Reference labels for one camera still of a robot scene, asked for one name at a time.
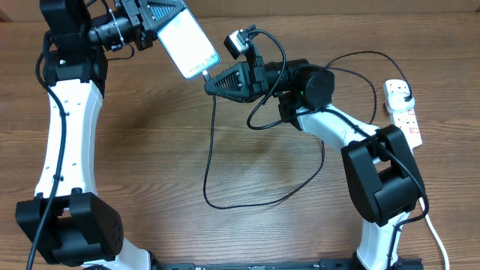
white plug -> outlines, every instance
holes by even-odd
[[[389,113],[400,113],[411,110],[415,106],[415,98],[405,101],[410,95],[407,83],[401,79],[390,79],[383,85],[385,92],[385,105]]]

white power adapter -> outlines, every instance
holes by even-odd
[[[410,148],[422,144],[419,123],[417,122],[415,110],[415,98],[405,101],[405,97],[410,95],[410,89],[407,83],[401,79],[390,79],[383,85],[385,93],[385,105],[390,115],[390,121],[393,125],[399,127],[405,134],[406,141]]]

tabletop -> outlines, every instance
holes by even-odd
[[[430,199],[430,217],[452,269],[480,263],[480,13],[273,16],[199,21],[221,63],[232,31],[256,23],[283,45],[288,59],[324,65],[359,50],[384,52],[412,85],[423,145],[415,159]],[[24,269],[30,241],[15,222],[15,205],[31,200],[47,145],[49,105],[34,75],[45,23],[0,23],[0,269]],[[265,62],[280,61],[276,46],[256,39]],[[115,56],[128,52],[116,52]],[[335,63],[373,81],[378,113],[389,124],[382,85],[400,78],[378,55]],[[334,104],[367,122],[370,86],[336,73]],[[269,101],[253,123],[279,119]],[[287,194],[320,165],[319,141],[289,124],[247,128],[254,104],[218,98],[209,199],[219,206],[263,203]],[[163,263],[266,263],[351,257],[362,218],[348,193],[341,157],[326,148],[325,166],[303,190],[269,207],[216,210],[202,194],[212,116],[203,79],[185,80],[160,43],[129,61],[109,63],[97,123],[94,174],[100,198],[116,209],[125,236]],[[414,215],[419,213],[419,206]],[[442,255],[424,220],[407,225],[398,253],[441,269]],[[48,266],[40,255],[35,269]]]

